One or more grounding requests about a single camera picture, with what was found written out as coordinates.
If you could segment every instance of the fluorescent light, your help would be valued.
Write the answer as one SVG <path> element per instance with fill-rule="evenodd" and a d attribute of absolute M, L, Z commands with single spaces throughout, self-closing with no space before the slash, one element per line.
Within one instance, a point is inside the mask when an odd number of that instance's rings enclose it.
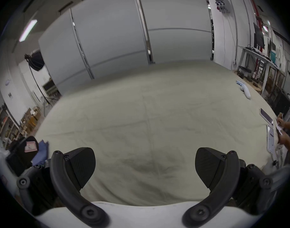
<path fill-rule="evenodd" d="M 26 29 L 24 30 L 24 32 L 22 33 L 21 37 L 19 38 L 19 42 L 22 42 L 26 39 L 26 37 L 28 36 L 28 34 L 30 33 L 30 31 L 33 29 L 34 25 L 37 23 L 37 20 L 31 20 L 31 22 L 29 23 L 29 25 L 26 27 Z"/>

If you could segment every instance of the computer monitor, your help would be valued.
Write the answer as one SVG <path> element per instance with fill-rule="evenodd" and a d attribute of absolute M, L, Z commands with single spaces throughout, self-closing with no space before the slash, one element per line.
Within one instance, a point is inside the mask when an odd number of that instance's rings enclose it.
<path fill-rule="evenodd" d="M 263 39 L 263 33 L 259 29 L 257 25 L 254 23 L 255 28 L 255 34 L 254 34 L 254 47 L 256 48 L 257 45 L 261 46 L 264 49 L 264 39 Z"/>

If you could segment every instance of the smartphone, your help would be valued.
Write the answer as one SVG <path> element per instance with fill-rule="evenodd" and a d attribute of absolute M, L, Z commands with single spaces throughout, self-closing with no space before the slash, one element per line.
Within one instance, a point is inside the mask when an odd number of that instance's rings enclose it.
<path fill-rule="evenodd" d="M 259 114 L 266 120 L 270 126 L 273 126 L 273 119 L 261 108 Z"/>

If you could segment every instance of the person's hand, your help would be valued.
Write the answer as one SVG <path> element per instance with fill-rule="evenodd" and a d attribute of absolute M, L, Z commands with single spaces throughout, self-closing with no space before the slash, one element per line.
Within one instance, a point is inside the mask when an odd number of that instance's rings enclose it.
<path fill-rule="evenodd" d="M 277 123 L 278 123 L 281 127 L 284 127 L 284 123 L 285 123 L 285 121 L 279 117 L 279 118 L 277 118 Z"/>
<path fill-rule="evenodd" d="M 287 145 L 290 143 L 290 136 L 281 130 L 282 135 L 280 135 L 278 132 L 278 143 L 283 144 L 284 146 L 287 147 Z"/>

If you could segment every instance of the beige tablecloth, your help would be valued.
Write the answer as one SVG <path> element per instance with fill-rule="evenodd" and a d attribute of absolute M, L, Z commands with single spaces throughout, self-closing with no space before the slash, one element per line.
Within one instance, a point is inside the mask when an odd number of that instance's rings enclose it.
<path fill-rule="evenodd" d="M 49 141 L 50 157 L 90 147 L 96 169 L 81 194 L 89 201 L 154 206 L 202 200 L 209 190 L 195 171 L 200 147 L 235 150 L 262 167 L 266 150 L 263 108 L 249 85 L 212 61 L 151 65 L 95 80 L 64 96 L 36 139 Z"/>

